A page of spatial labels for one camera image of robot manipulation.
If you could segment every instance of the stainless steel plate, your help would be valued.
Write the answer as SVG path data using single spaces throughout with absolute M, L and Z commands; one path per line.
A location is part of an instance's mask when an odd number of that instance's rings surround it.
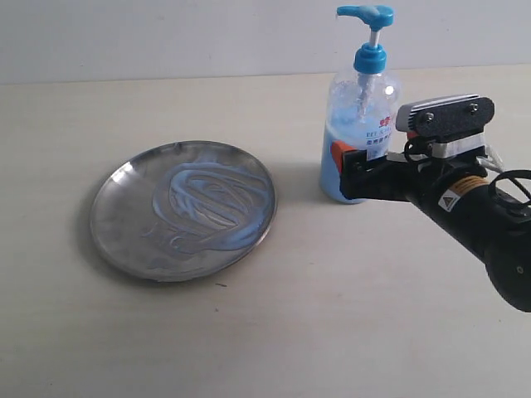
M 270 174 L 224 143 L 151 149 L 116 170 L 95 198 L 90 230 L 101 254 L 160 282 L 226 268 L 266 235 L 277 198 Z

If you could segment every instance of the orange part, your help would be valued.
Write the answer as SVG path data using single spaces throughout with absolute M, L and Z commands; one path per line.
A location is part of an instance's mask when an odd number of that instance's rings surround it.
M 334 141 L 330 145 L 330 153 L 332 154 L 332 159 L 334 160 L 335 166 L 339 170 L 339 174 L 343 171 L 343 153 L 347 151 L 355 150 L 355 147 L 351 147 L 343 141 Z

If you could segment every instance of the white table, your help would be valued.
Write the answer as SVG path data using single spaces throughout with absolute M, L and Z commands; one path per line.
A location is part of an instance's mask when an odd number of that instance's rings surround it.
M 402 102 L 488 95 L 488 139 L 531 168 L 531 66 L 399 75 Z M 323 199 L 330 78 L 0 87 L 0 396 L 529 397 L 531 315 L 479 261 L 412 205 Z M 211 278 L 132 283 L 92 250 L 87 211 L 123 161 L 186 139 L 263 161 L 275 223 Z

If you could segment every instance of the warning label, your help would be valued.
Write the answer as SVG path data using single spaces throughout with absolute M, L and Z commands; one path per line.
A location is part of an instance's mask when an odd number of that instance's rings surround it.
M 462 178 L 442 194 L 442 197 L 439 200 L 439 206 L 450 212 L 462 196 L 466 195 L 474 188 L 484 185 L 489 185 L 489 183 L 484 178 L 478 176 Z

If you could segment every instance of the hand sanitizer bottle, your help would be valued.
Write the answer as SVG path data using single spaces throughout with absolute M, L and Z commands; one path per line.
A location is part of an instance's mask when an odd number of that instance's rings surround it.
M 356 52 L 353 67 L 339 72 L 330 85 L 324 127 L 319 185 L 335 201 L 350 204 L 363 199 L 344 198 L 330 147 L 340 140 L 366 149 L 368 160 L 385 156 L 399 87 L 396 79 L 383 74 L 387 54 L 378 44 L 382 28 L 392 25 L 393 10 L 386 6 L 343 6 L 337 15 L 358 17 L 371 28 L 369 42 Z

